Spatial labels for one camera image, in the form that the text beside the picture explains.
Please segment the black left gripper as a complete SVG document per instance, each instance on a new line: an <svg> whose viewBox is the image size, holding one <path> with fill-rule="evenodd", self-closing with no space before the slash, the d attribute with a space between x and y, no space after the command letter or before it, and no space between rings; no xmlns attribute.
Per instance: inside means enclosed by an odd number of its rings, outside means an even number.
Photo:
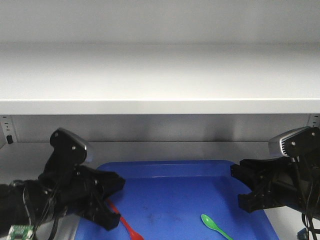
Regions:
<svg viewBox="0 0 320 240"><path fill-rule="evenodd" d="M77 166L63 175L42 173L38 180L50 190L47 218L76 214L107 231L119 225L121 215L112 212L102 200L124 188L126 180L116 172Z"/></svg>

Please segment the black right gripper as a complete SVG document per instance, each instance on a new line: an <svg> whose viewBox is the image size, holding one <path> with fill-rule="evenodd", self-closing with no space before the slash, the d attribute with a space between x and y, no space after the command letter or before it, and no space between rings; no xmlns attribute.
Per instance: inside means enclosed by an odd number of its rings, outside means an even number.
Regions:
<svg viewBox="0 0 320 240"><path fill-rule="evenodd" d="M295 159L243 159L230 166L230 175L252 192L237 196L238 206L252 213L278 207L300 207L300 174Z"/></svg>

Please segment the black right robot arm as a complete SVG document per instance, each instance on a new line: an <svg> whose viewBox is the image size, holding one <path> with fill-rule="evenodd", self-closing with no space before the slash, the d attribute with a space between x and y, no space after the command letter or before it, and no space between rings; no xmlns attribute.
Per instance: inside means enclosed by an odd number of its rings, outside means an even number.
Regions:
<svg viewBox="0 0 320 240"><path fill-rule="evenodd" d="M243 159L230 166L230 175L250 189L237 197L248 213L289 207L320 217L320 160L314 156Z"/></svg>

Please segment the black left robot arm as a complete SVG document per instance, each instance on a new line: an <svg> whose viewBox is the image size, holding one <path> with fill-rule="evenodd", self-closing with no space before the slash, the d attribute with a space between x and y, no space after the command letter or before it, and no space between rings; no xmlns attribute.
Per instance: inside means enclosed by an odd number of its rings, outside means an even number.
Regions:
<svg viewBox="0 0 320 240"><path fill-rule="evenodd" d="M114 171L77 166L64 184L54 175L37 180L15 180L0 186L0 235L12 225L42 225L55 218L78 215L107 231L116 228L121 215L105 199L121 191L125 179Z"/></svg>

